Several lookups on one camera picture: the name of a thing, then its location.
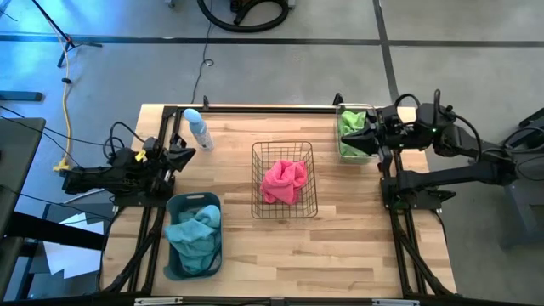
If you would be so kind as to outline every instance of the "green cloth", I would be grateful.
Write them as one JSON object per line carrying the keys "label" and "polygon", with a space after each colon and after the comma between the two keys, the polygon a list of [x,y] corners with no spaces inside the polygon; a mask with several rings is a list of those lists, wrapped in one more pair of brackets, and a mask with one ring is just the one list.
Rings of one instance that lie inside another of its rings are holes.
{"label": "green cloth", "polygon": [[[354,113],[345,110],[338,120],[338,133],[340,137],[359,131],[365,127],[366,111]],[[368,156],[365,152],[340,142],[340,155],[342,156]]]}

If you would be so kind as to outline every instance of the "concrete floor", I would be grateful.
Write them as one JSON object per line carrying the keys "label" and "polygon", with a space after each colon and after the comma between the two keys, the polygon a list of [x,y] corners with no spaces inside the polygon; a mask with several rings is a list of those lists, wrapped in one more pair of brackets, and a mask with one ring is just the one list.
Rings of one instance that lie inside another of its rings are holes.
{"label": "concrete floor", "polygon": [[[19,21],[1,16],[0,34],[51,33],[30,1],[2,4]],[[146,0],[95,0],[92,5],[48,0],[42,5],[63,29],[85,36],[204,37],[207,30],[195,1],[178,0],[174,10]],[[381,5],[389,39],[544,40],[539,31],[544,2],[539,0],[382,0]],[[227,1],[214,0],[214,12],[232,18]],[[259,5],[247,22],[275,12],[272,4]],[[286,23],[272,31],[241,36],[214,28],[212,37],[379,38],[372,0],[297,0]],[[199,44],[110,43],[72,51],[74,85],[68,104],[74,136],[102,142],[114,121],[135,126],[143,103],[190,101],[202,49]],[[60,103],[64,70],[55,67],[59,55],[57,43],[0,42],[0,88],[43,92],[42,103],[4,105],[45,117],[48,127],[65,131]],[[542,107],[542,48],[392,47],[391,56],[400,93],[430,102],[433,90],[440,88],[443,103],[453,105],[489,141],[504,139]],[[213,44],[207,57],[215,65],[204,68],[197,103],[205,94],[212,103],[329,105],[336,92],[349,103],[391,103],[379,46]],[[128,134],[120,134],[128,142]],[[104,162],[99,147],[74,144],[72,152],[84,166]],[[61,156],[60,149],[43,140],[23,191],[50,201],[68,199],[60,191],[62,179],[51,171]],[[428,162],[438,170],[461,166],[466,159],[428,152]],[[43,182],[50,188],[39,190]],[[458,191],[443,216],[458,291],[471,298],[542,303],[544,248],[503,251],[498,246],[507,222],[502,189],[483,184],[447,189]],[[21,198],[17,209],[41,216],[43,205]]]}

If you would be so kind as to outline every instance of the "spray bottle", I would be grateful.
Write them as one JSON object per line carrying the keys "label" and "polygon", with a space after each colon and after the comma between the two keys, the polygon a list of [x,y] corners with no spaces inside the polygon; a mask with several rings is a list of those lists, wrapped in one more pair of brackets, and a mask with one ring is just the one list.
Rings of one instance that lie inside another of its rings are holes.
{"label": "spray bottle", "polygon": [[213,150],[213,140],[201,114],[193,109],[184,110],[184,117],[189,121],[190,131],[203,150]]}

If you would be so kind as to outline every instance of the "pink cloth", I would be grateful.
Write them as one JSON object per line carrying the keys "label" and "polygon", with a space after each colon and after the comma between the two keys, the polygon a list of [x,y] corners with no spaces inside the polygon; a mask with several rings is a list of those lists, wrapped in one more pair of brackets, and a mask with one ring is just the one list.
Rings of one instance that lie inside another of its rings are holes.
{"label": "pink cloth", "polygon": [[298,191],[308,180],[304,161],[278,161],[265,175],[261,184],[264,201],[272,204],[276,200],[293,205],[298,200]]}

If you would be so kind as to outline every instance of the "teal plastic bin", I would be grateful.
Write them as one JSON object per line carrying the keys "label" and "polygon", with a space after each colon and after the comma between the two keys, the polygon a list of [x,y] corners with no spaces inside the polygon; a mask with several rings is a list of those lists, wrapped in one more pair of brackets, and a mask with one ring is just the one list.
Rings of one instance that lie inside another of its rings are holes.
{"label": "teal plastic bin", "polygon": [[[179,223],[179,213],[196,213],[208,205],[215,205],[221,212],[221,201],[211,192],[190,193],[185,195],[175,195],[167,203],[167,210],[170,213],[171,224]],[[223,239],[223,212],[221,212],[221,239]],[[223,241],[220,241],[219,248],[214,254],[209,268],[198,274],[192,274],[184,269],[179,258],[178,251],[170,245],[170,254],[168,266],[164,267],[164,275],[172,281],[183,281],[194,278],[210,277],[218,273],[223,262]]]}

